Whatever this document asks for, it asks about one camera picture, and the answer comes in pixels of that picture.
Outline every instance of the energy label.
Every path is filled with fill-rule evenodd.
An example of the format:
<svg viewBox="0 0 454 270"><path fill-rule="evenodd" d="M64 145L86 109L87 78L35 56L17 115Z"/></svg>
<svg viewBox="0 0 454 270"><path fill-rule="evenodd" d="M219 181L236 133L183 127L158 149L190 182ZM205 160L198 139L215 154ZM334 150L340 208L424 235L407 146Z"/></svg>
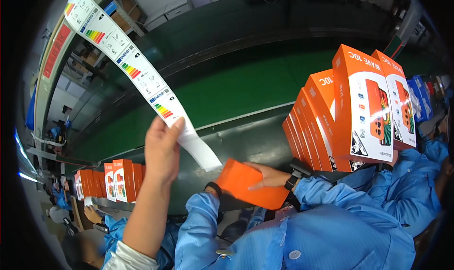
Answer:
<svg viewBox="0 0 454 270"><path fill-rule="evenodd" d="M161 75L122 29L93 0L69 0L65 18L73 30L106 54L133 82L156 113L171 126L184 117L179 144L206 171L221 162L197 135L181 103Z"/></svg>

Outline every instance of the hand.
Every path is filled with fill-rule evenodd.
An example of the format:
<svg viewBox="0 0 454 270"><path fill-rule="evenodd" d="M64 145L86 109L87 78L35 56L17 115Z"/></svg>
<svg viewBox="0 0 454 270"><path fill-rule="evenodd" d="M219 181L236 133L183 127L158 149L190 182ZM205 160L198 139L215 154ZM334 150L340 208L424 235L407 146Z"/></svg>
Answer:
<svg viewBox="0 0 454 270"><path fill-rule="evenodd" d="M85 206L83 208L83 212L85 213L85 216L87 217L87 219L90 220L90 222L92 222L94 224L101 223L101 216L99 216L98 213L96 213L96 211L94 210L94 207L92 205Z"/></svg>
<svg viewBox="0 0 454 270"><path fill-rule="evenodd" d="M249 190L255 190L261 187L280 187L284 186L286 181L290 178L290 174L277 171L272 167L260 165L254 162L244 162L243 164L253 167L262 173L262 180L255 185L248 187Z"/></svg>
<svg viewBox="0 0 454 270"><path fill-rule="evenodd" d="M388 165L394 166L397 162L397 158L399 157L399 152L394 150L393 151L393 162L390 162Z"/></svg>
<svg viewBox="0 0 454 270"><path fill-rule="evenodd" d="M156 116L145 136L145 182L170 187L177 178L180 162L178 137L184 128L181 117L169 128Z"/></svg>

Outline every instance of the stack of boxes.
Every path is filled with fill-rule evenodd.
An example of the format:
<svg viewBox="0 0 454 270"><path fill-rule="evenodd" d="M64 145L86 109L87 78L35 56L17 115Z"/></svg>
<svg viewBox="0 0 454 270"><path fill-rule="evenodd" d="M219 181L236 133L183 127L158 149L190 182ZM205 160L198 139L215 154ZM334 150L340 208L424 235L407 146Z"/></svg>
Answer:
<svg viewBox="0 0 454 270"><path fill-rule="evenodd" d="M353 172L391 162L415 147L415 123L402 67L341 45L333 69L311 74L282 124L292 154L319 171Z"/></svg>
<svg viewBox="0 0 454 270"><path fill-rule="evenodd" d="M79 170L74 176L77 198L104 197L112 201L135 202L145 176L145 166L131 160L104 164L104 172Z"/></svg>

